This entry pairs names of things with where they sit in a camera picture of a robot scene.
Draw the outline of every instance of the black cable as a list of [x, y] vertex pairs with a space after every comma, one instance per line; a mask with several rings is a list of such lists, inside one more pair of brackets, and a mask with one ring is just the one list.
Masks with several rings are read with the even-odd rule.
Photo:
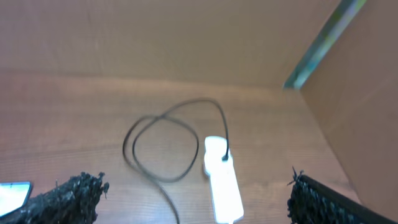
[[[172, 199], [170, 198], [170, 196], [167, 194], [167, 192], [163, 189], [162, 186], [160, 186], [159, 182], [166, 182], [166, 183], [172, 183], [172, 182], [177, 182], [179, 180], [181, 180], [182, 178], [184, 178], [189, 171], [191, 170], [193, 163], [195, 163], [195, 160], [198, 156], [198, 152], [199, 152], [199, 138], [198, 135], [196, 134], [195, 130], [193, 128], [191, 128], [187, 123], [184, 123], [183, 121], [176, 119], [176, 118], [171, 118], [170, 116], [168, 116], [169, 113], [171, 113], [172, 111], [188, 105], [188, 104], [192, 104], [192, 103], [199, 103], [199, 102], [208, 102], [208, 103], [213, 103], [217, 109], [220, 111], [221, 117], [223, 119], [223, 123], [224, 123], [224, 128], [225, 128], [225, 139], [226, 139], [226, 153], [223, 156], [222, 160], [223, 161], [227, 161], [228, 160], [228, 154], [229, 154], [229, 138], [228, 138], [228, 127], [226, 125], [226, 118], [224, 115], [224, 111], [221, 107], [221, 105], [213, 99], [210, 98], [198, 98], [198, 99], [194, 99], [194, 100], [187, 100], [187, 101], [183, 101], [171, 108], [169, 108], [168, 110], [166, 110], [165, 112], [163, 112], [161, 115], [159, 116], [154, 116], [154, 115], [148, 115], [148, 116], [143, 116], [141, 118], [139, 118], [129, 129], [129, 131], [126, 134], [126, 137], [124, 138], [123, 141], [123, 158], [124, 160], [129, 164], [129, 166], [131, 168], [133, 168], [135, 171], [137, 171], [138, 173], [140, 173], [141, 175], [143, 175], [145, 178], [147, 178], [149, 181], [151, 181], [154, 185], [156, 185], [160, 192], [163, 194], [163, 196], [166, 198], [167, 202], [170, 204], [170, 206], [172, 207], [175, 219], [177, 221], [177, 223], [180, 223], [180, 217], [178, 215], [178, 211], [176, 206], [174, 205]], [[127, 142], [130, 138], [130, 135], [132, 133], [132, 131], [137, 127], [137, 125], [141, 122], [143, 122], [146, 119], [151, 119], [152, 121], [150, 123], [148, 123], [147, 125], [145, 125], [137, 134], [137, 136], [134, 138], [134, 141], [132, 142], [132, 157], [134, 159], [134, 161], [136, 162], [136, 165], [130, 161], [127, 158], [126, 155], [126, 148], [127, 148]], [[139, 161], [138, 158], [136, 156], [136, 143], [138, 140], [138, 137], [141, 136], [141, 134], [143, 134], [146, 130], [148, 130], [148, 128], [150, 128], [152, 125], [154, 125], [156, 122], [160, 121], [160, 120], [167, 120], [170, 122], [173, 122], [175, 124], [178, 124], [180, 126], [182, 126], [183, 128], [185, 128], [186, 130], [188, 130], [189, 132], [191, 132], [191, 134], [193, 134], [193, 136], [195, 137], [196, 141], [197, 141], [197, 148], [195, 151], [195, 155], [192, 159], [191, 164], [188, 166], [188, 168], [183, 171], [180, 175], [176, 176], [176, 177], [172, 177], [172, 178], [165, 178], [165, 177], [160, 177], [156, 174], [154, 174], [153, 172], [147, 170]]]

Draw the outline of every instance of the beige wall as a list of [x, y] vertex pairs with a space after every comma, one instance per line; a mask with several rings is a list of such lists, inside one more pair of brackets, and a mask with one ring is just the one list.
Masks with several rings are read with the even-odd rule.
[[340, 0], [2, 0], [0, 69], [281, 88]]
[[398, 1], [368, 1], [302, 93], [362, 202], [398, 221]]

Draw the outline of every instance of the teal strip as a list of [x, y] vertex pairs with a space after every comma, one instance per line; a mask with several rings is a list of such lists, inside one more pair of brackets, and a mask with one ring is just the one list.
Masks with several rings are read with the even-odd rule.
[[284, 88], [301, 89], [365, 2], [366, 0], [341, 0], [318, 37], [285, 82]]

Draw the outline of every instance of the wooden table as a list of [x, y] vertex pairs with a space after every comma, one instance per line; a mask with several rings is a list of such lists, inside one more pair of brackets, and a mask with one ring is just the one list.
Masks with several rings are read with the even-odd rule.
[[[299, 92], [56, 74], [0, 75], [0, 181], [31, 180], [35, 196], [55, 180], [102, 171], [111, 186], [97, 206], [97, 223], [173, 223], [157, 189], [125, 164], [122, 141], [140, 116], [203, 96], [217, 99], [226, 113], [244, 205], [240, 223], [289, 223], [292, 166], [358, 201]], [[200, 152], [186, 178], [162, 185], [182, 223], [214, 223], [203, 141], [224, 135], [221, 118], [206, 103], [174, 116], [195, 128]], [[194, 138], [165, 121], [137, 145], [143, 164], [163, 176], [179, 174], [194, 152]]]

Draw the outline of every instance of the smartphone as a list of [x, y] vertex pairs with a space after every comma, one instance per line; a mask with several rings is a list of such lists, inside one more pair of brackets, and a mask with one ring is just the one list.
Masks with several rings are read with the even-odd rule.
[[0, 183], [0, 218], [21, 208], [32, 191], [30, 182]]

